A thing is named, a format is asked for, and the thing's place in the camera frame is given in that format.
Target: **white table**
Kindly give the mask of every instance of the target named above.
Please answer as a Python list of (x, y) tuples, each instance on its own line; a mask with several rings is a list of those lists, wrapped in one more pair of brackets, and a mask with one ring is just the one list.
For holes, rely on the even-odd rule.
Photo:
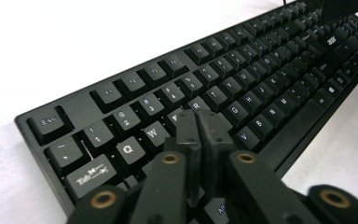
[[(66, 216), (13, 119), (281, 1), (0, 1), (0, 223)], [(284, 177), (358, 197), (358, 87)]]

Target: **keyboard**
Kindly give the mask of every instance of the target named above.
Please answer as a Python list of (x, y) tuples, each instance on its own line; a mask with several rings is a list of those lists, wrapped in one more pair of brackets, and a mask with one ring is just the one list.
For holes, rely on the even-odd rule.
[[(215, 112), (283, 176), (358, 83), (358, 18), (320, 14), (276, 8), (16, 117), (66, 214), (102, 184), (146, 179), (185, 109)], [(222, 203), (201, 198), (193, 218), (217, 222)]]

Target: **keyboard frame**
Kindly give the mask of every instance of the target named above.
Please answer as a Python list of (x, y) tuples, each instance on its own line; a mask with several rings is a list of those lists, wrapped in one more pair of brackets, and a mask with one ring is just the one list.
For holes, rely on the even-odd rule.
[[(279, 10), (283, 7), (276, 7), (274, 9), (272, 9), (271, 11), (274, 10)], [(74, 91), (70, 94), (67, 94), (53, 102), (41, 105), (35, 109), (32, 109), (28, 112), (25, 112), (23, 114), (18, 115), (15, 118), (15, 123), (18, 126), (22, 137), (24, 138), (28, 148), (31, 150), (38, 166), (40, 167), (44, 177), (46, 178), (46, 180), (48, 181), (54, 195), (56, 196), (57, 200), (59, 201), (60, 205), (62, 206), (62, 209), (64, 211), (64, 213), (69, 216), (73, 210), (75, 209), (74, 204), (72, 202), (72, 200), (69, 197), (68, 192), (64, 189), (64, 187), (62, 186), (62, 182), (60, 181), (60, 179), (57, 177), (55, 171), (53, 170), (51, 164), (48, 161), (48, 158), (46, 157), (45, 154), (45, 150), (47, 148), (49, 148), (50, 146), (56, 144), (58, 141), (64, 139), (65, 137), (69, 136), (69, 135), (73, 135), (73, 134), (77, 134), (79, 132), (81, 132), (85, 127), (90, 126), (93, 122), (95, 122), (95, 120), (100, 120), (100, 119), (106, 119), (107, 117), (109, 117), (114, 111), (119, 110), (121, 107), (123, 107), (124, 105), (132, 105), (133, 103), (137, 102), (140, 98), (142, 98), (143, 96), (145, 96), (145, 94), (142, 94), (134, 99), (132, 99), (131, 101), (128, 101), (127, 103), (125, 103), (124, 105), (122, 105), (121, 107), (118, 107), (114, 110), (112, 110), (109, 113), (104, 114), (100, 108), (95, 104), (95, 102), (93, 101), (93, 99), (90, 96), (90, 92), (94, 91), (96, 86), (98, 86), (101, 83), (104, 82), (114, 82), (118, 79), (121, 78), (121, 76), (125, 76), (126, 74), (130, 73), (130, 72), (137, 72), (141, 69), (143, 69), (146, 65), (150, 64), (150, 63), (157, 63), (159, 61), (162, 61), (164, 58), (166, 58), (167, 56), (175, 53), (181, 60), (182, 62), (188, 67), (189, 71), (176, 77), (171, 79), (169, 82), (163, 84), (163, 85), (168, 85), (169, 83), (175, 82), (176, 80), (180, 79), (183, 75), (191, 73), (192, 71), (197, 70), (198, 68), (200, 68), (200, 66), (196, 65), (185, 53), (185, 49), (188, 49), (189, 46), (202, 42), (204, 40), (206, 40), (207, 38), (213, 36), (213, 35), (218, 35), (221, 33), (224, 33), (230, 29), (232, 29), (235, 26), (241, 25), (247, 21), (250, 21), (254, 18), (259, 18), (263, 15), (266, 15), (268, 13), (270, 13), (271, 11), (268, 11), (266, 13), (257, 15), (255, 17), (252, 17), (249, 20), (237, 23), (235, 25), (232, 25), (224, 30), (221, 30), (219, 32), (216, 32), (214, 34), (205, 36), (202, 39), (199, 39), (197, 41), (194, 41), (192, 43), (189, 43), (185, 46), (182, 46), (179, 49), (175, 49), (172, 50), (170, 52), (167, 52), (163, 55), (160, 55), (152, 60), (149, 60), (145, 63), (141, 63), (138, 64), (136, 66), (133, 66), (132, 68), (129, 68), (125, 71), (122, 71), (118, 74), (112, 75), (111, 77), (105, 78), (101, 81), (98, 81), (96, 83), (93, 83), (81, 90), (78, 91)], [(336, 112), (336, 110), (339, 108), (339, 106), (345, 101), (345, 99), (347, 98), (347, 96), (351, 93), (351, 91), (354, 89), (354, 87), (356, 87), (356, 85), (358, 84), (358, 75), (353, 79), (353, 81), (344, 89), (344, 91), (338, 96), (338, 98), (335, 100), (335, 102), (327, 109), (327, 111), (325, 111), (324, 115), (317, 121), (317, 123), (313, 126), (313, 128), (309, 131), (309, 133), (303, 138), (303, 140), (297, 145), (297, 147), (292, 151), (292, 153), (284, 160), (284, 162), (280, 165), (280, 167), (275, 171), (278, 177), (283, 177), (284, 174), (290, 169), (290, 167), (295, 163), (295, 161), (297, 160), (297, 158), (302, 154), (302, 152), (307, 148), (307, 145), (312, 141), (312, 139), (316, 136), (316, 134), (322, 129), (322, 127), (325, 125), (325, 123), (331, 118), (331, 116)], [(160, 89), (161, 86), (156, 87), (155, 89), (151, 89), (149, 90), (147, 93), (149, 92), (155, 92), (158, 89)], [(89, 98), (89, 100), (87, 102), (79, 102), (76, 98), (79, 99), (87, 99)], [(36, 140), (36, 138), (34, 137), (34, 133), (31, 130), (30, 126), (27, 123), (27, 120), (29, 118), (31, 118), (37, 111), (42, 110), (43, 108), (46, 107), (55, 107), (55, 106), (61, 106), (63, 108), (63, 110), (65, 111), (66, 114), (69, 114), (69, 118), (72, 122), (72, 125), (74, 126), (74, 129), (65, 134), (64, 136), (46, 144), (43, 146), (40, 146), (38, 141)], [(86, 123), (84, 122), (84, 120), (82, 119), (82, 114), (89, 114), (88, 112), (92, 111), (92, 113), (96, 113), (98, 112), (98, 115), (93, 115), (94, 117), (92, 118), (93, 122), (91, 123)], [(287, 120), (284, 122), (284, 124), (282, 125), (281, 128), (283, 128), (285, 126), (285, 124), (290, 121)]]

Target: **black mechanical arm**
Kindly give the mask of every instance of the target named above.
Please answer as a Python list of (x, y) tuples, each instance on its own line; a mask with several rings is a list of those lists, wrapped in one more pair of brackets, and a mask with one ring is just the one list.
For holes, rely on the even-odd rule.
[(182, 112), (176, 138), (166, 140), (144, 182), (127, 192), (95, 189), (68, 223), (186, 223), (186, 204), (197, 205), (200, 188), (208, 199), (226, 198), (229, 223), (358, 223), (358, 200), (348, 192), (290, 190), (256, 154), (237, 150), (223, 127), (214, 112)]

